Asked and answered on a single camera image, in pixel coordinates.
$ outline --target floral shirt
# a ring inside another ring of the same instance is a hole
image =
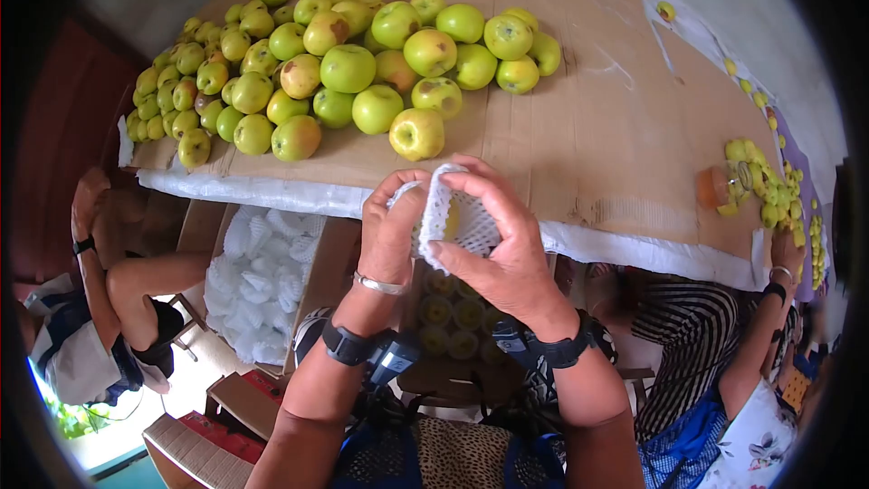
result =
[[[793,415],[778,405],[764,378],[718,440],[721,455],[707,470],[704,489],[765,489],[797,438]]]

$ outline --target apple pile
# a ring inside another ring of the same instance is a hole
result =
[[[295,161],[314,154],[321,127],[352,121],[416,161],[443,149],[462,89],[495,80],[522,94],[560,64],[558,42],[519,7],[485,20],[445,0],[286,1],[234,4],[220,27],[188,19],[136,81],[130,138],[178,139],[187,168],[208,160],[210,134]]]

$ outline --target silver bracelet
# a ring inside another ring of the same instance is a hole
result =
[[[408,289],[410,289],[410,287],[407,285],[397,286],[393,283],[382,283],[380,281],[375,281],[371,278],[366,278],[365,276],[361,275],[358,270],[353,272],[353,279],[355,279],[368,289],[374,289],[375,291],[395,296],[403,295],[407,292]]]
[[[793,281],[793,274],[791,274],[791,271],[788,270],[787,268],[785,268],[784,266],[773,266],[773,268],[769,271],[769,280],[770,280],[770,281],[773,281],[773,273],[774,273],[776,270],[780,270],[781,272],[787,274],[787,275],[788,275],[788,279],[791,280],[791,285],[796,285],[796,282]]]

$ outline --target dark spot on apple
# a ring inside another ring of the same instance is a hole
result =
[[[344,20],[339,19],[329,26],[329,29],[334,34],[335,40],[340,44],[350,35],[350,25]]]

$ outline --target white foam net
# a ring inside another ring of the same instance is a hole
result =
[[[242,206],[205,278],[206,323],[244,362],[283,364],[323,215]]]

